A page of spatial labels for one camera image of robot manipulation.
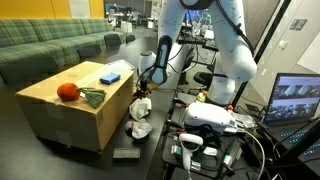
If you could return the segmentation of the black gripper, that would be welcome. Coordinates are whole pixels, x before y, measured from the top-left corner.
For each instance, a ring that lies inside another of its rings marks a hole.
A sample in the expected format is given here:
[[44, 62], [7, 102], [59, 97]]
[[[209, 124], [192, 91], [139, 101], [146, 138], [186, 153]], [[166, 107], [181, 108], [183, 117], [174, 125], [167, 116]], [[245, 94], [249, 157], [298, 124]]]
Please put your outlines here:
[[148, 94], [149, 90], [148, 90], [148, 81], [147, 80], [140, 81], [137, 92], [139, 95], [147, 95]]

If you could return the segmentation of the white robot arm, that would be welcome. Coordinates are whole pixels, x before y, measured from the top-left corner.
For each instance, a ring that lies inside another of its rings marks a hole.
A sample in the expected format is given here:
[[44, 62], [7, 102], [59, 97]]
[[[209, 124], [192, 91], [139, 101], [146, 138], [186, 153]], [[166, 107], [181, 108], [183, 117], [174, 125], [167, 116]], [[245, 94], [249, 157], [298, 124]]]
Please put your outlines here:
[[237, 82], [248, 82], [257, 72], [254, 50], [246, 36], [242, 0], [163, 0], [158, 20], [155, 61], [147, 68], [147, 80], [136, 96], [145, 97], [150, 85], [167, 81], [167, 65], [188, 10], [208, 10], [218, 49], [215, 69], [206, 99], [210, 103], [229, 103]]

